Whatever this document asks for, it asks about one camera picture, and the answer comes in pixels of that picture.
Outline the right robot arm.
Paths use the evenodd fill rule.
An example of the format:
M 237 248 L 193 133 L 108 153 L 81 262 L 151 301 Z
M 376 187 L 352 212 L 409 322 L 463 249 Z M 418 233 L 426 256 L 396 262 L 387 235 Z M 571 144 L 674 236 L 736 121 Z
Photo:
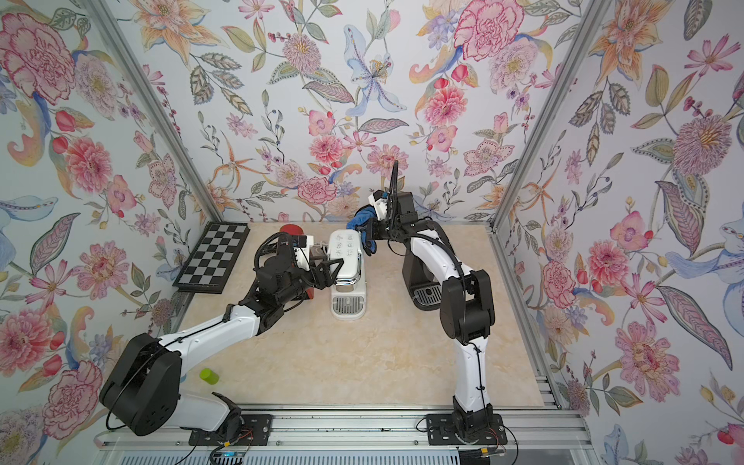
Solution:
M 491 278 L 456 255 L 438 222 L 418 215 L 413 194 L 399 189 L 398 172 L 395 161 L 389 188 L 371 195 L 369 205 L 356 213 L 360 224 L 354 229 L 369 256 L 379 241 L 405 247 L 402 277 L 414 306 L 438 311 L 441 327 L 455 345 L 455 438 L 466 445 L 486 434 L 497 439 L 497 416 L 486 388 L 486 349 L 495 323 Z

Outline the blue grey cleaning cloth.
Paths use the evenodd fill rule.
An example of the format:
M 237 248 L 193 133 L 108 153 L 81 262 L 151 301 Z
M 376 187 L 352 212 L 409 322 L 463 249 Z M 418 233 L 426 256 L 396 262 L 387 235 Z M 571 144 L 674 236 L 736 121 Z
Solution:
M 347 223 L 347 229 L 360 234 L 362 250 L 368 257 L 377 252 L 377 241 L 380 239 L 377 213 L 374 207 L 366 205 L 360 208 Z

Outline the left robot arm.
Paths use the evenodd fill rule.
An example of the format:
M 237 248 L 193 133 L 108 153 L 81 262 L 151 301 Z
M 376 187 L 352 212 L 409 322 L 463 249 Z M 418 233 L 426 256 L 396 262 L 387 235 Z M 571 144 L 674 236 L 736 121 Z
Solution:
M 308 236 L 272 234 L 254 256 L 255 277 L 247 294 L 202 324 L 155 338 L 131 339 L 99 394 L 110 418 L 137 436 L 162 427 L 202 431 L 222 443 L 243 436 L 241 408 L 225 395 L 182 393 L 181 379 L 204 360 L 271 329 L 287 305 L 308 299 L 311 289 L 333 287 L 344 260 L 329 249 L 313 253 Z

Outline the red coffee machine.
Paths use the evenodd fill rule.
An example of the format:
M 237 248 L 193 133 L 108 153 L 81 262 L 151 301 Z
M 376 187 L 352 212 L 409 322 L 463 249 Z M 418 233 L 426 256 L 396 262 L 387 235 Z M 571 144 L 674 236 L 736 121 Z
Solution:
M 302 230 L 302 228 L 300 228 L 300 226 L 298 226 L 296 224 L 285 224 L 284 226 L 282 226 L 280 228 L 280 230 L 281 230 L 281 232 L 283 232 L 283 233 L 286 232 L 287 234 L 291 234 L 292 236 L 303 236 L 304 235 L 304 231 Z M 313 298 L 314 298 L 314 290 L 313 289 L 307 289 L 306 292 L 305 292 L 305 297 L 308 300 L 313 300 Z

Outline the black coffee machine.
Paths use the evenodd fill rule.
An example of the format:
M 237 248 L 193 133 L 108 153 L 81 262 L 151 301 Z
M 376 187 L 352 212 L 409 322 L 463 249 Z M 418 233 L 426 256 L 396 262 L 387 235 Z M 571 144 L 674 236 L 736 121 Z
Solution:
M 424 261 L 417 257 L 410 248 L 406 249 L 404 256 L 402 277 L 416 308 L 426 312 L 440 308 L 441 283 L 436 280 Z

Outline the white coffee machine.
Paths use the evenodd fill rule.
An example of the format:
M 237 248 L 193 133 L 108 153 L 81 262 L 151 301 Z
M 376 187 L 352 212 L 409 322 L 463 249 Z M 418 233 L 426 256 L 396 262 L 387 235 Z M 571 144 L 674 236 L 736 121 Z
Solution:
M 366 276 L 360 233 L 334 231 L 327 251 L 331 261 L 343 260 L 340 265 L 331 267 L 336 279 L 331 287 L 331 313 L 339 320 L 358 320 L 366 310 Z

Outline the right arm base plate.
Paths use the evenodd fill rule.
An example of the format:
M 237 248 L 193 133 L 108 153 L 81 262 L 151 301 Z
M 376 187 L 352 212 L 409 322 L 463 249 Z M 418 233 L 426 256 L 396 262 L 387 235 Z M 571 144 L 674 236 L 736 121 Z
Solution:
M 429 414 L 424 417 L 424 432 L 430 446 L 507 446 L 510 441 L 502 417 L 489 415 L 474 425 L 455 420 L 454 414 Z

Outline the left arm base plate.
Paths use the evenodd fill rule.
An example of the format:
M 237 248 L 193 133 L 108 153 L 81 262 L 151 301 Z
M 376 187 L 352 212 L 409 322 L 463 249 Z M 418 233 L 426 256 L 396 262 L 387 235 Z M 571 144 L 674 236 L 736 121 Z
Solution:
M 273 416 L 243 414 L 227 418 L 227 425 L 217 431 L 192 430 L 188 445 L 197 447 L 266 446 L 272 430 Z

